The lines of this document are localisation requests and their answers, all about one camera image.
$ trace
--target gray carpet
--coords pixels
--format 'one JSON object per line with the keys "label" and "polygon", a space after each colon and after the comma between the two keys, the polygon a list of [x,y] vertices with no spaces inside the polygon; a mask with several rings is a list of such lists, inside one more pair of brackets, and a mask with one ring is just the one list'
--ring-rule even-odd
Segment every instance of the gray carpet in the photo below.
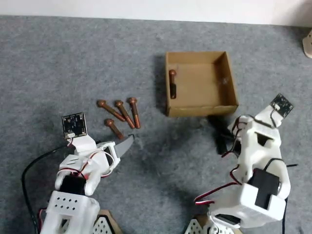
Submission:
{"label": "gray carpet", "polygon": [[[308,28],[247,24],[0,17],[0,233],[32,233],[20,176],[37,156],[65,144],[60,117],[83,111],[95,140],[116,140],[96,106],[138,98],[140,130],[117,122],[136,141],[94,198],[126,234],[181,234],[197,195],[228,181],[234,157],[216,154],[205,118],[164,116],[166,51],[229,52],[240,107],[261,111],[279,92],[295,106],[280,127],[292,191],[286,233],[310,233],[312,59],[302,51]],[[62,151],[38,163],[27,188],[37,210],[46,206]],[[244,230],[281,233],[281,222]]]}

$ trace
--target black cable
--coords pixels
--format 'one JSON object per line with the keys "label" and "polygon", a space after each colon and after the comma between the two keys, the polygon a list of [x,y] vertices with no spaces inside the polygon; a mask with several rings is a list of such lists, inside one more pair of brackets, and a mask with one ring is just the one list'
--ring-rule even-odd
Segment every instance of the black cable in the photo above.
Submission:
{"label": "black cable", "polygon": [[[274,160],[283,161],[281,158],[271,158],[263,170],[266,171],[267,168],[269,167],[269,165],[271,164],[271,162],[273,162]],[[287,167],[296,167],[296,166],[298,166],[298,164],[287,165]],[[285,202],[286,202],[286,204],[285,204],[284,216],[283,216],[283,220],[282,220],[282,234],[285,234],[286,209],[287,209],[288,198],[285,199]]]}
{"label": "black cable", "polygon": [[34,214],[34,211],[31,207],[31,204],[30,204],[30,201],[29,201],[29,197],[28,197],[28,194],[27,194],[27,190],[26,190],[26,185],[25,185],[25,177],[26,177],[26,173],[28,172],[28,170],[38,161],[40,161],[41,159],[53,154],[54,152],[62,149],[62,148],[67,148],[66,145],[64,146],[60,146],[60,147],[57,147],[56,149],[52,150],[52,151],[49,151],[39,157],[37,157],[36,159],[34,159],[31,163],[28,164],[28,166],[25,168],[25,170],[23,171],[22,175],[21,175],[21,186],[22,186],[22,189],[23,189],[23,194],[24,194],[24,199],[25,199],[25,203],[26,203],[26,206],[28,208],[28,212],[30,214],[30,217],[33,221],[33,225],[34,225],[34,228],[35,228],[35,233],[36,234],[39,234],[39,226],[38,226],[38,221],[37,221],[37,218],[36,218],[36,215]]}
{"label": "black cable", "polygon": [[285,222],[286,222],[286,209],[287,209],[287,203],[288,203],[288,198],[285,199],[285,210],[284,210],[284,216],[282,220],[282,234],[285,234]]}
{"label": "black cable", "polygon": [[281,159],[281,158],[276,158],[276,157],[271,158],[271,159],[268,161],[267,165],[265,165],[265,167],[264,167],[263,170],[266,171],[266,170],[268,169],[269,165],[271,164],[271,162],[273,162],[274,160],[279,160],[279,161],[283,161],[283,162],[284,162],[284,160]]}
{"label": "black cable", "polygon": [[296,166],[298,166],[298,163],[286,165],[286,167],[296,167]]}

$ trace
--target red wire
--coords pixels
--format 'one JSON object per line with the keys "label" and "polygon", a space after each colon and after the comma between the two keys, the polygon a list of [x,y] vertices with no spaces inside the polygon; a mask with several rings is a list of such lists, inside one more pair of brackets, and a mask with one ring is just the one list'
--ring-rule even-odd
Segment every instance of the red wire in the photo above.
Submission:
{"label": "red wire", "polygon": [[41,213],[42,213],[42,211],[43,210],[46,210],[47,208],[40,208],[39,210],[38,210],[38,213],[37,213],[37,217],[38,217],[38,219],[39,219],[39,231],[41,231],[41,229],[42,229],[42,218],[41,218]]}
{"label": "red wire", "polygon": [[231,177],[237,184],[242,185],[242,183],[239,182],[239,181],[235,178],[235,176],[233,175],[233,172],[236,171],[238,168],[239,168],[239,164],[238,164],[235,168],[233,168],[233,169],[230,171],[230,177]]}
{"label": "red wire", "polygon": [[196,198],[194,199],[194,201],[196,202],[196,201],[198,201],[198,200],[200,200],[200,199],[202,199],[202,198],[204,198],[204,197],[206,197],[206,196],[209,196],[209,195],[211,195],[211,194],[213,194],[213,193],[215,193],[215,192],[217,192],[217,191],[219,191],[219,190],[221,190],[221,189],[223,189],[223,188],[229,187],[229,186],[231,186],[231,185],[237,185],[237,183],[236,183],[236,182],[230,182],[230,183],[227,183],[227,184],[225,184],[225,185],[222,185],[222,186],[220,186],[220,187],[218,187],[218,188],[216,188],[216,189],[213,189],[213,190],[211,190],[211,191],[209,191],[209,192],[206,192],[206,193],[204,193],[204,194],[202,194],[202,195],[199,195],[198,197],[196,197]]}
{"label": "red wire", "polygon": [[[99,153],[99,152],[93,153],[93,154],[89,157],[89,159],[92,159],[93,156],[96,155],[97,153]],[[88,161],[82,166],[82,169],[81,169],[81,171],[78,173],[78,176],[79,176],[80,174],[82,174],[82,171],[86,168],[87,165],[88,165]]]}
{"label": "red wire", "polygon": [[195,202],[195,205],[209,205],[209,204],[214,204],[214,201],[197,201]]}
{"label": "red wire", "polygon": [[[235,127],[238,127],[239,124],[241,124],[241,123],[247,124],[246,122],[239,122],[239,118],[240,118],[240,117],[238,117],[238,118],[235,120],[235,123],[234,123],[234,125],[233,125],[233,127],[232,127],[232,132],[233,132],[233,130],[235,129]],[[227,156],[229,153],[233,153],[233,149],[234,149],[234,146],[235,146],[235,143],[236,143],[236,140],[237,140],[238,133],[239,133],[241,130],[242,130],[242,129],[237,129],[237,132],[236,132],[236,134],[235,134],[235,140],[234,140],[233,146],[231,147],[231,149],[230,149],[229,151],[225,152],[225,153],[221,156],[221,158]],[[229,186],[231,186],[231,185],[242,185],[242,183],[239,182],[239,181],[235,178],[235,176],[233,175],[233,172],[234,172],[235,170],[237,170],[238,168],[239,168],[239,164],[238,164],[235,168],[233,168],[233,169],[230,171],[230,177],[231,177],[235,182],[227,183],[227,184],[222,185],[222,186],[220,186],[220,187],[218,187],[218,188],[216,188],[216,189],[213,189],[213,190],[211,190],[211,191],[209,191],[209,192],[206,192],[206,193],[204,193],[204,194],[202,194],[202,195],[199,195],[198,197],[196,197],[196,198],[194,199],[195,204],[196,204],[196,205],[214,204],[215,202],[212,201],[212,200],[207,200],[207,201],[198,201],[198,200],[200,200],[200,199],[202,199],[202,198],[204,198],[204,197],[206,197],[206,196],[209,196],[209,195],[211,195],[211,194],[213,194],[213,193],[215,193],[215,192],[217,192],[217,191],[219,191],[219,190],[221,190],[221,189],[223,189],[223,188],[229,187]]]}
{"label": "red wire", "polygon": [[73,170],[73,171],[78,173],[77,176],[82,175],[83,178],[86,178],[81,171],[79,171],[77,169],[74,169],[74,168],[65,167],[65,168],[60,169],[59,172],[61,172],[61,171],[68,171],[68,170]]}

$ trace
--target white wall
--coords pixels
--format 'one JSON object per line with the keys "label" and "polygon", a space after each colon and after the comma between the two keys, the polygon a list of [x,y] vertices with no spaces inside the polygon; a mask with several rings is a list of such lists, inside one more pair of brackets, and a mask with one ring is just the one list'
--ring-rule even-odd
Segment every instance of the white wall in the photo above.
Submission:
{"label": "white wall", "polygon": [[0,14],[312,26],[312,0],[0,0]]}

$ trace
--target wire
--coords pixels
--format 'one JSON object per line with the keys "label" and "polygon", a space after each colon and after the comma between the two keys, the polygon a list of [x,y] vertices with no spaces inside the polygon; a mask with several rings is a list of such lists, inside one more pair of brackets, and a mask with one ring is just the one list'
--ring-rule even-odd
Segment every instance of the wire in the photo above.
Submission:
{"label": "wire", "polygon": [[238,168],[239,168],[239,164],[238,164],[235,168],[233,168],[233,169],[230,171],[230,177],[231,177],[237,184],[242,185],[242,183],[239,182],[239,181],[235,178],[235,176],[233,175],[233,172],[236,171]]}
{"label": "wire", "polygon": [[272,112],[271,112],[271,114],[270,114],[270,119],[271,119],[271,121],[272,121],[273,126],[276,128],[276,123],[275,123],[275,121],[274,121],[274,119],[273,119],[273,117],[272,117],[274,111],[276,111],[275,108],[272,110]]}
{"label": "wire", "polygon": [[[108,155],[109,157],[111,157],[113,163],[112,165],[110,166],[109,169],[111,169],[111,167],[115,164],[115,159],[113,158],[113,156],[111,156],[109,153],[105,152],[105,151],[97,151],[97,152],[94,152],[93,154],[91,154],[91,156],[89,157],[89,159],[92,159],[97,153],[100,153],[100,152],[104,152],[106,155]],[[81,170],[78,172],[78,176],[79,175],[82,175],[82,171],[86,168],[86,166],[88,165],[88,161],[82,166]],[[113,172],[113,170],[110,170],[107,174],[104,174],[104,175],[101,175],[101,178],[105,178],[107,176],[109,176],[111,173]]]}
{"label": "wire", "polygon": [[[100,151],[94,152],[93,154],[91,154],[91,156],[89,157],[88,160],[92,159],[94,157],[94,155],[96,155],[97,153],[99,153]],[[82,166],[80,172],[78,173],[78,176],[82,174],[82,171],[86,168],[86,166],[88,165],[88,160],[86,161],[86,163]]]}
{"label": "wire", "polygon": [[113,170],[111,169],[111,167],[115,164],[115,159],[113,158],[113,156],[111,156],[109,153],[107,153],[107,152],[105,152],[105,151],[103,151],[106,155],[108,155],[109,157],[111,157],[111,159],[112,159],[112,161],[113,161],[113,163],[112,163],[112,165],[109,167],[109,173],[107,173],[107,174],[104,174],[104,175],[101,175],[101,178],[105,178],[105,177],[107,177],[107,176],[109,176],[112,172],[113,172]]}
{"label": "wire", "polygon": [[45,207],[45,208],[40,208],[39,210],[38,210],[38,213],[37,213],[37,218],[38,218],[38,220],[39,220],[39,232],[41,232],[41,229],[42,229],[42,218],[41,218],[41,213],[42,213],[42,211],[44,211],[44,210],[46,210],[47,208]]}
{"label": "wire", "polygon": [[285,234],[285,222],[286,222],[286,209],[287,209],[287,203],[288,203],[288,198],[285,199],[285,210],[284,210],[284,215],[283,215],[283,220],[282,220],[282,234]]}
{"label": "wire", "polygon": [[211,200],[207,200],[207,201],[205,201],[205,203],[204,203],[204,201],[200,201],[200,202],[199,202],[198,200],[200,200],[200,199],[202,199],[202,198],[204,198],[204,197],[206,197],[206,196],[209,196],[209,195],[211,195],[211,194],[213,194],[213,193],[215,193],[215,192],[217,192],[217,191],[219,191],[219,190],[221,190],[221,189],[223,189],[223,188],[229,187],[229,186],[231,186],[231,185],[237,185],[237,183],[236,183],[236,182],[230,182],[230,183],[227,183],[227,184],[225,184],[225,185],[222,185],[222,186],[220,186],[220,187],[218,187],[218,188],[216,188],[216,189],[213,189],[213,190],[211,190],[211,191],[209,191],[209,192],[206,192],[206,193],[204,193],[204,194],[202,194],[202,195],[197,196],[197,197],[194,199],[195,205],[212,204],[212,203],[214,203],[214,201],[211,201]]}
{"label": "wire", "polygon": [[60,169],[60,170],[58,171],[57,175],[59,175],[59,173],[62,172],[62,171],[74,172],[74,173],[77,173],[77,174],[78,174],[77,176],[82,175],[82,177],[83,177],[84,179],[86,179],[86,177],[84,176],[84,174],[81,173],[81,171],[79,171],[79,170],[77,170],[77,169],[65,167],[65,168]]}
{"label": "wire", "polygon": [[265,165],[265,167],[264,167],[263,170],[266,171],[266,170],[268,169],[269,165],[271,164],[271,162],[273,162],[274,160],[279,160],[279,161],[284,162],[283,159],[281,159],[281,158],[276,158],[276,157],[271,158],[271,159],[268,161],[267,165]]}
{"label": "wire", "polygon": [[67,144],[67,147],[71,146],[73,144],[73,138],[70,138],[70,142]]}
{"label": "wire", "polygon": [[296,167],[296,166],[298,166],[298,163],[286,165],[286,167]]}
{"label": "wire", "polygon": [[55,153],[56,151],[62,149],[62,148],[66,148],[67,146],[60,146],[60,147],[57,147],[56,149],[54,150],[51,150],[37,158],[35,158],[31,163],[28,164],[28,166],[24,169],[22,175],[21,175],[21,186],[22,186],[22,190],[23,190],[23,195],[24,195],[24,199],[25,199],[25,203],[26,203],[26,206],[27,206],[27,209],[28,209],[28,212],[30,214],[30,217],[32,219],[32,222],[33,222],[33,225],[34,225],[34,228],[35,228],[35,233],[36,234],[39,234],[39,227],[38,227],[38,223],[37,223],[37,219],[36,219],[36,216],[34,214],[34,211],[32,209],[32,206],[30,204],[30,201],[29,201],[29,197],[28,197],[28,193],[27,193],[27,189],[26,189],[26,185],[25,185],[25,177],[26,177],[26,174],[28,172],[28,170],[38,161],[40,161],[41,159],[45,158],[45,157],[48,157],[49,155]]}

